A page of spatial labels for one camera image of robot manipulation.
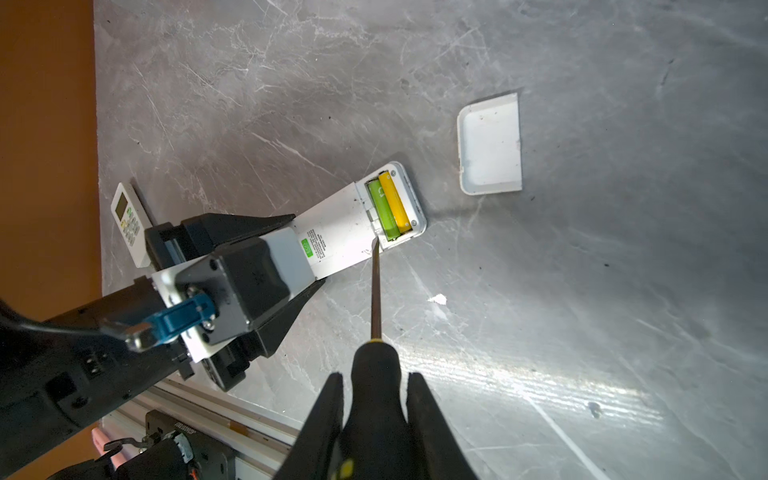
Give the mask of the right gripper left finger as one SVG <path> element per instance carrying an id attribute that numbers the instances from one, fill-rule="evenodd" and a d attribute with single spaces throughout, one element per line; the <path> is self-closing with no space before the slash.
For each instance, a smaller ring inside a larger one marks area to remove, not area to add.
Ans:
<path id="1" fill-rule="evenodd" d="M 274 479 L 329 479 L 343 414 L 343 376 L 332 373 Z"/>

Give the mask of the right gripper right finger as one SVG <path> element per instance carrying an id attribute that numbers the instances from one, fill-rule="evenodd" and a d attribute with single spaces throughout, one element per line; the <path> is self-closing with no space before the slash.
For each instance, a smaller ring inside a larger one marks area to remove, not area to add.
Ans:
<path id="1" fill-rule="evenodd" d="M 477 480 L 420 373 L 408 376 L 406 407 L 415 446 L 416 478 Z"/>

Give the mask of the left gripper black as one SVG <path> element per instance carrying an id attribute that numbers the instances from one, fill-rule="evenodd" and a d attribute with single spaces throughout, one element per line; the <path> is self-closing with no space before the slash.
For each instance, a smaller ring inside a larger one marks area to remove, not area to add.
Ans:
<path id="1" fill-rule="evenodd" d="M 295 214 L 252 217 L 206 213 L 182 221 L 164 223 L 145 232 L 147 251 L 156 270 L 163 270 L 213 252 L 217 247 L 258 237 L 286 227 Z M 248 334 L 236 337 L 211 358 L 203 361 L 209 378 L 224 392 L 245 379 L 252 360 L 269 358 L 280 347 L 304 306 L 326 280 L 316 280 L 281 307 L 276 314 Z"/>

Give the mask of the black yellow screwdriver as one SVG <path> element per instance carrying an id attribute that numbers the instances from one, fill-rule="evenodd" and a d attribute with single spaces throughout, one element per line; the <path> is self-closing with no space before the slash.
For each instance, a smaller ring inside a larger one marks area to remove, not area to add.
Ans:
<path id="1" fill-rule="evenodd" d="M 339 438 L 336 479 L 416 479 L 417 460 L 403 412 L 402 369 L 394 347 L 383 340 L 380 242 L 372 245 L 371 338 L 355 352 L 352 404 Z"/>

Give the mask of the green battery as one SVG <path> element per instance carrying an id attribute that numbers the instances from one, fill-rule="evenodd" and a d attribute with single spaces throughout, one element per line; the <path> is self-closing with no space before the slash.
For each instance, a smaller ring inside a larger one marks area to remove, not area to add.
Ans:
<path id="1" fill-rule="evenodd" d="M 401 233 L 380 181 L 372 180 L 366 184 L 366 187 L 387 240 L 396 240 Z"/>

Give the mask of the yellow battery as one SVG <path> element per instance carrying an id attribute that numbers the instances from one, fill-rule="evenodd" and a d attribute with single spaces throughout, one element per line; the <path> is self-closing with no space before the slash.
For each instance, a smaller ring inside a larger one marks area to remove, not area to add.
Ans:
<path id="1" fill-rule="evenodd" d="M 410 219 L 406 213 L 403 202 L 394 184 L 392 176 L 388 172 L 378 175 L 378 180 L 385 194 L 389 208 L 393 214 L 395 224 L 400 234 L 404 234 L 412 229 Z"/>

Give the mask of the white battery cover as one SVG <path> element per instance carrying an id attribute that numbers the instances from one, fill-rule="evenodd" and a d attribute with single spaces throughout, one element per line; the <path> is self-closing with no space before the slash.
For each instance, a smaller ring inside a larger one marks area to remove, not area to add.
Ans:
<path id="1" fill-rule="evenodd" d="M 523 189 L 519 100 L 516 92 L 469 104 L 457 116 L 459 183 L 481 196 Z"/>

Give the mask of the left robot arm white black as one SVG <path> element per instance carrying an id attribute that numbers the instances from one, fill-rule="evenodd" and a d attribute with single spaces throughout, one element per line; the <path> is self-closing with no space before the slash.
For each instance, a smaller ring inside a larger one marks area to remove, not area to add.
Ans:
<path id="1" fill-rule="evenodd" d="M 203 214 L 144 240 L 154 273 L 129 287 L 46 322 L 2 306 L 3 476 L 194 364 L 231 389 L 321 286 L 291 214 Z"/>

